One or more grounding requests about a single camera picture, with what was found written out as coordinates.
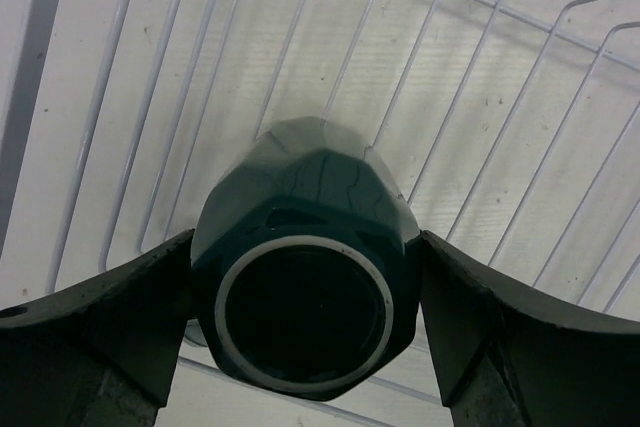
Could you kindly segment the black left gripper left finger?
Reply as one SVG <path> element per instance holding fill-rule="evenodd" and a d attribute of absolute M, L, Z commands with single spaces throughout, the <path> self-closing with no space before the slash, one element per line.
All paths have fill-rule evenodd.
<path fill-rule="evenodd" d="M 154 425 L 192 316 L 192 238 L 2 310 L 2 425 Z"/>

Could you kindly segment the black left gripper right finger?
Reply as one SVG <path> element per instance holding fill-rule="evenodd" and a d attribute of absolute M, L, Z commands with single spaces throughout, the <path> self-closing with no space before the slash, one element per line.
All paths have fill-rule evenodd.
<path fill-rule="evenodd" d="M 421 307 L 457 426 L 636 426 L 639 324 L 562 301 L 432 232 Z"/>

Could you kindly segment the dark green mug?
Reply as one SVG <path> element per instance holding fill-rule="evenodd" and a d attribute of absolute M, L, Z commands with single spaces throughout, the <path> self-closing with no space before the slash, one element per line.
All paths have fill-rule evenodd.
<path fill-rule="evenodd" d="M 191 243 L 218 368 L 307 400 L 351 390 L 414 339 L 419 234 L 360 134 L 310 116 L 273 124 L 214 186 Z"/>

